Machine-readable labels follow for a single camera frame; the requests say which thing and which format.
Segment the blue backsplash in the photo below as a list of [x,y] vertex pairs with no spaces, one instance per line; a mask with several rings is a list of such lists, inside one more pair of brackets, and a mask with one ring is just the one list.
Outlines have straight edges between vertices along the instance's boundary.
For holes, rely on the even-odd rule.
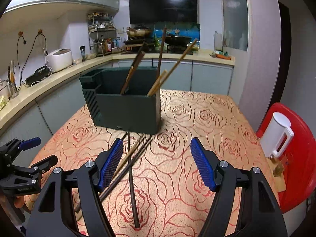
[[162,32],[164,27],[167,27],[167,34],[173,34],[176,36],[185,36],[185,37],[191,37],[191,41],[193,41],[195,38],[200,41],[200,24],[198,23],[190,23],[190,22],[181,22],[181,23],[173,23],[173,22],[156,22],[154,24],[145,24],[146,27],[149,27],[150,29],[154,29],[153,31],[153,37],[156,34],[156,37],[158,39],[161,39]]

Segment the red chair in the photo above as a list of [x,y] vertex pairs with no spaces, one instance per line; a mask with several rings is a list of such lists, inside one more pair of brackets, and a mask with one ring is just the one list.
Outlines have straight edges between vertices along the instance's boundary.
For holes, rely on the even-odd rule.
[[284,114],[291,121],[294,137],[280,160],[288,154],[291,162],[284,171],[286,191],[279,192],[283,213],[295,208],[306,200],[316,187],[316,142],[306,123],[292,110],[281,103],[275,103],[268,110],[257,137],[261,138],[274,112]]

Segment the frying pan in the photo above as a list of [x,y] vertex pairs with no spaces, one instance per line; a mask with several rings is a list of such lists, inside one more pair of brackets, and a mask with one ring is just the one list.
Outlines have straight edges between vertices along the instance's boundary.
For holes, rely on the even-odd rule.
[[166,36],[165,42],[168,45],[172,46],[187,46],[189,42],[191,41],[191,37],[182,37],[182,36],[174,36],[174,35],[169,35]]
[[145,37],[151,34],[151,29],[147,27],[137,27],[136,29],[134,28],[127,28],[128,31],[126,31],[127,35],[129,38],[134,38],[134,37]]

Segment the floral tablecloth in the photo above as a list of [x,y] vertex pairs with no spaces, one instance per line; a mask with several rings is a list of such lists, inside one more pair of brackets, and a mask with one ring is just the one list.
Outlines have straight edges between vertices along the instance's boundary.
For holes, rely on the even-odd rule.
[[[261,168],[276,197],[273,176],[263,150],[246,118],[229,96],[199,92],[161,91],[163,124],[143,156],[133,167],[140,228],[133,222],[128,174],[102,203],[117,236],[197,236],[211,207],[214,193],[203,184],[190,152],[190,141],[198,137],[204,147],[234,167]],[[41,149],[34,161],[52,154],[56,166],[76,169],[108,150],[124,131],[95,127],[82,107]],[[139,138],[131,133],[131,145]],[[125,153],[127,140],[124,140]],[[44,185],[49,174],[43,175]],[[237,222],[241,189],[235,201],[226,234]],[[36,195],[26,197],[32,208]],[[77,189],[75,203],[79,202]],[[79,230],[86,233],[84,219]]]

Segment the blue gripper pad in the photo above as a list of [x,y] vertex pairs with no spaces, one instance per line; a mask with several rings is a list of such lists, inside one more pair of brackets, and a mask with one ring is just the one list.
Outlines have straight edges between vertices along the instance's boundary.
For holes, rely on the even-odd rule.
[[201,147],[197,140],[193,138],[191,140],[190,149],[204,185],[213,191],[216,186],[214,181],[214,171],[204,155],[204,147]]
[[115,170],[123,155],[123,147],[122,140],[119,140],[116,145],[111,148],[112,150],[109,151],[110,155],[100,170],[99,188],[104,189],[110,185]]
[[41,144],[41,140],[39,137],[35,137],[26,141],[23,141],[19,145],[19,150],[26,151]]

